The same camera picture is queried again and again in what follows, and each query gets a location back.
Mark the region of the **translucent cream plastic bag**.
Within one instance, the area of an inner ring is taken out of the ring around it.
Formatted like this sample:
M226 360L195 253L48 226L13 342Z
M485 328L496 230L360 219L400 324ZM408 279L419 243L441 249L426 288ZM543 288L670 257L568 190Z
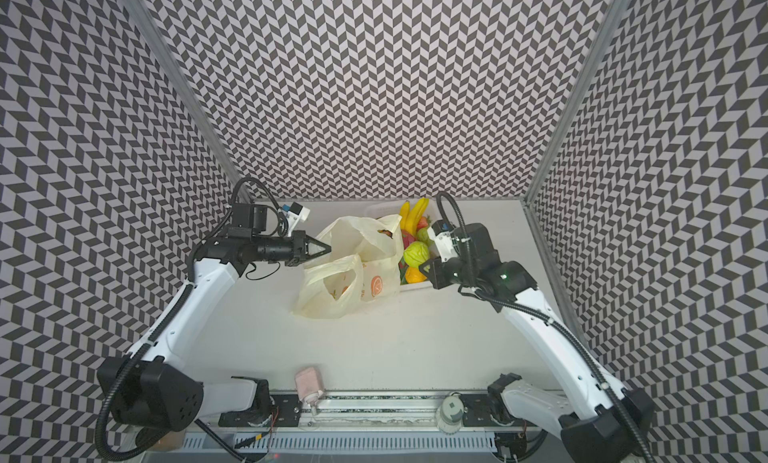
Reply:
M309 319L338 319L400 292L404 246L401 217L344 216L318 236L331 252L304 265L294 313Z

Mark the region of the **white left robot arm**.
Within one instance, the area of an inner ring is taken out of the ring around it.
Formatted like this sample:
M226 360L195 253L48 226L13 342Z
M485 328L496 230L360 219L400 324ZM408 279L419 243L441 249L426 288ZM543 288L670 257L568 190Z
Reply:
M194 342L229 289L256 262L298 266L329 254L331 247L302 230L289 237L215 237L192 260L192 277L158 321L134 343L128 355L107 359L98 371L105 401L99 431L109 421L177 432L196 419L248 411L257 400L258 383L232 377L204 383L184 368Z

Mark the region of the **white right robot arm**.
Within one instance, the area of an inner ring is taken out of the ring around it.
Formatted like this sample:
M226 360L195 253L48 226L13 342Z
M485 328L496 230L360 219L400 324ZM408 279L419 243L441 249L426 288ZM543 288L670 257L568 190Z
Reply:
M558 438L575 462L621 462L632 454L654 461L647 441L651 398L628 389L591 355L533 276L520 263L501 260L487 228L439 220L428 234L438 255L420 270L433 287L454 285L461 295L490 304L533 346L563 392L556 396L517 374L504 375L489 388L499 414Z

